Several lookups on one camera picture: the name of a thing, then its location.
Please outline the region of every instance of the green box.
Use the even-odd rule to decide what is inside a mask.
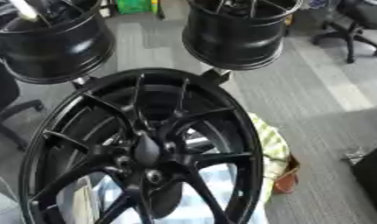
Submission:
[[[151,0],[116,0],[121,14],[151,11]]]

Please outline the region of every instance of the wheel rim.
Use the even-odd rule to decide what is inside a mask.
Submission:
[[[188,149],[188,129],[225,152]],[[237,169],[223,211],[199,171],[226,163]],[[162,173],[163,180],[151,183],[149,171]],[[110,223],[129,207],[136,208],[142,223],[153,223],[153,196],[181,182],[205,201],[215,223],[243,223],[262,186],[262,150],[248,116],[221,88],[177,70],[131,70],[77,91],[40,126],[20,174],[25,220],[65,223],[56,195],[91,172],[109,175],[125,192],[101,212],[97,224]]]
[[[112,56],[115,38],[99,12],[101,0],[32,1],[36,21],[0,5],[0,62],[16,78],[36,84],[72,81]]]

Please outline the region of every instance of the metal stand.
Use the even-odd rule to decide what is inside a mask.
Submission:
[[[85,86],[89,82],[93,82],[93,81],[96,81],[96,80],[97,80],[97,78],[95,78],[94,76],[84,76],[84,77],[80,77],[76,80],[72,80],[71,83],[73,83],[73,87],[76,90],[78,90],[80,88],[83,88],[83,86]]]
[[[164,14],[164,10],[162,8],[161,0],[158,0],[157,7],[158,7],[158,10],[157,10],[157,17],[158,17],[158,19],[164,20],[165,19],[165,14]]]
[[[202,73],[200,76],[209,81],[214,82],[217,85],[220,85],[222,83],[225,83],[226,81],[229,81],[231,74],[232,74],[231,70],[214,67]]]

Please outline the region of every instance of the office chair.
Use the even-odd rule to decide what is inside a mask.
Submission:
[[[330,26],[335,31],[319,34],[313,38],[312,43],[318,45],[322,39],[343,39],[347,43],[347,63],[351,64],[354,59],[354,43],[359,41],[373,46],[376,51],[374,56],[377,57],[377,43],[362,36],[363,30],[377,30],[377,5],[369,4],[363,0],[341,0],[337,7],[338,13],[345,15],[352,20],[348,28],[342,25],[330,22],[324,26]]]
[[[17,144],[19,150],[24,151],[27,142],[12,129],[4,126],[3,122],[25,109],[35,108],[37,111],[41,111],[44,108],[44,105],[41,101],[36,100],[23,102],[9,107],[18,97],[19,87],[17,82],[0,63],[0,133]]]

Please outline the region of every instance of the cable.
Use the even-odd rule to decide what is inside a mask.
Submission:
[[[18,73],[16,73],[14,70],[12,70],[12,68],[7,64],[7,61],[5,59],[2,59],[1,57],[0,57],[0,63],[2,63],[2,65],[6,68],[6,70],[10,74],[20,76]]]
[[[22,220],[22,222],[25,224],[26,222],[24,221],[24,216],[23,216],[23,214],[22,214],[22,209],[21,209],[21,206],[19,205],[19,200],[18,200],[17,195],[14,193],[14,191],[13,191],[12,188],[10,187],[9,183],[7,183],[7,181],[6,181],[4,178],[2,178],[1,176],[0,176],[0,182],[3,183],[4,187],[9,191],[10,196],[15,200],[15,202],[17,202],[18,207],[19,207],[19,211],[20,211],[20,213],[21,213],[21,214],[20,214],[20,216],[21,216],[21,220]]]

